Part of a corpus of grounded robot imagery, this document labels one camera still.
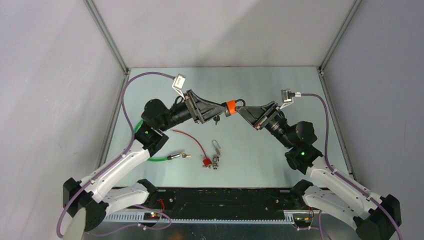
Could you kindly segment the orange padlock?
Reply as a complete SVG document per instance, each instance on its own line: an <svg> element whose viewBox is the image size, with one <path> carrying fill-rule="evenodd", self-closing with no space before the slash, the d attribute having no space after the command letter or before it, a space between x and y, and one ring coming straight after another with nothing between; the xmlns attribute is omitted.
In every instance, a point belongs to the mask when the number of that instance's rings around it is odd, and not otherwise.
<svg viewBox="0 0 424 240"><path fill-rule="evenodd" d="M230 100L227 102L224 102L222 105L225 107L225 116L229 117L231 115L234 115L237 113L236 111L236 107L237 107L237 103L242 103L242 106L246 106L246 102L244 99L235 99L235 100Z"/></svg>

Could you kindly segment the small brass padlock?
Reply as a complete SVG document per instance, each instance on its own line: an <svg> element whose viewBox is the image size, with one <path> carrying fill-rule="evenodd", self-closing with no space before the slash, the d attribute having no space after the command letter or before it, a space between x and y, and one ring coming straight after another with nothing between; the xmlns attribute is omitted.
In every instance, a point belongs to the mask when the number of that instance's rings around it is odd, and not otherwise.
<svg viewBox="0 0 424 240"><path fill-rule="evenodd" d="M216 155L217 155L218 157L220 157L220 156L221 156L221 146L219 145L218 141L217 141L217 140L215 140L215 139L213 139L213 140L211 141L211 143L212 143L212 145L213 145L213 147L214 147L214 149L215 149L215 153L216 153Z"/></svg>

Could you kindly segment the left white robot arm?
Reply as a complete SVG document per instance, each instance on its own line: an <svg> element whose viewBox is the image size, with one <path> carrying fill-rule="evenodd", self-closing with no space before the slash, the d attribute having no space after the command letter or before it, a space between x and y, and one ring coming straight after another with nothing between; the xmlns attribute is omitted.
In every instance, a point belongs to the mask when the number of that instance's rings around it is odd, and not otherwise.
<svg viewBox="0 0 424 240"><path fill-rule="evenodd" d="M130 206L156 206L157 189L147 179L129 187L113 188L165 145L169 139L165 131L190 119L203 124L209 120L218 122L221 114L229 117L236 113L236 100L216 103L199 97L192 90L178 98L181 101L175 101L170 108L157 98L149 100L141 115L142 123L130 127L130 142L119 156L81 180L69 178L63 184L64 212L73 218L71 226L77 232L90 232L106 216Z"/></svg>

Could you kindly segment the black keys bunch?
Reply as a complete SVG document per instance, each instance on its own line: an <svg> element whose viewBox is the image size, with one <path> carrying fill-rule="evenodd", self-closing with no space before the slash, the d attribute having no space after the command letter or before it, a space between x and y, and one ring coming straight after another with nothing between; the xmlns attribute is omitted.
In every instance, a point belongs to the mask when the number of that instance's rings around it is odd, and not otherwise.
<svg viewBox="0 0 424 240"><path fill-rule="evenodd" d="M215 125L217 125L217 124L218 124L218 122L220 121L220 116L219 116L219 115L215 116L215 117L213 118L213 121L215 122Z"/></svg>

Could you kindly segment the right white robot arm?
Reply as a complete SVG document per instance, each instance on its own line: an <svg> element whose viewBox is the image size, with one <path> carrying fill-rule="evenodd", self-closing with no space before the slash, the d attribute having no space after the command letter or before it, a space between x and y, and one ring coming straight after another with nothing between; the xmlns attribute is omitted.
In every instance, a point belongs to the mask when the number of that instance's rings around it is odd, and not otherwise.
<svg viewBox="0 0 424 240"><path fill-rule="evenodd" d="M362 240L389 240L399 230L399 200L371 191L331 164L313 146L317 136L311 122L289 125L274 101L263 106L237 106L235 110L254 129L266 129L289 150L284 155L292 169L328 188L323 191L301 180L291 189L290 201L295 208L309 206L324 211L353 228Z"/></svg>

